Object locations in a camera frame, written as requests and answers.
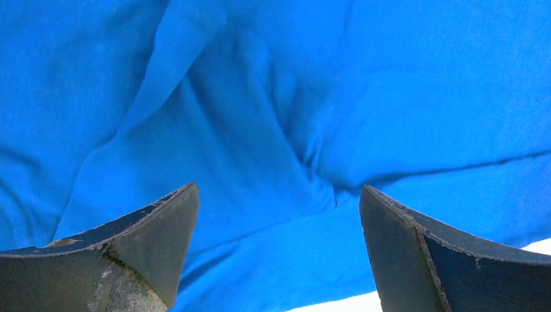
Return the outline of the blue t-shirt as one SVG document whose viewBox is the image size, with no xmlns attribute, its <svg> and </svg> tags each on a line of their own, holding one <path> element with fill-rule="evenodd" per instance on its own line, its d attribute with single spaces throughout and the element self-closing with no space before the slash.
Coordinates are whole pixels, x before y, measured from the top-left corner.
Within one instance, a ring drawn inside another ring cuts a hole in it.
<svg viewBox="0 0 551 312">
<path fill-rule="evenodd" d="M 176 311 L 372 292 L 364 185 L 547 239 L 550 2 L 1 2 L 2 249 L 189 182 Z"/>
</svg>

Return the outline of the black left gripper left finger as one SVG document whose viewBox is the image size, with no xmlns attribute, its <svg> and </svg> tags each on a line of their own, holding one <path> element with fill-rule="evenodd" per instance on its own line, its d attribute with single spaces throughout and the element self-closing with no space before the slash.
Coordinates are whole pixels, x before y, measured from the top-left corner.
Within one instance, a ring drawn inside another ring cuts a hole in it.
<svg viewBox="0 0 551 312">
<path fill-rule="evenodd" d="M 199 209 L 189 183 L 43 248 L 1 253 L 2 311 L 166 311 L 175 305 Z"/>
</svg>

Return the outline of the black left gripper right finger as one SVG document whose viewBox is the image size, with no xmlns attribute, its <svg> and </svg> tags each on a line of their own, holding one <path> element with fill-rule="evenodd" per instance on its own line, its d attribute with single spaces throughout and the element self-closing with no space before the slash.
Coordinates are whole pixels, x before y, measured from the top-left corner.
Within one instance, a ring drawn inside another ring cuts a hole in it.
<svg viewBox="0 0 551 312">
<path fill-rule="evenodd" d="M 550 310 L 548 255 L 471 235 L 371 186 L 360 214 L 382 310 Z"/>
</svg>

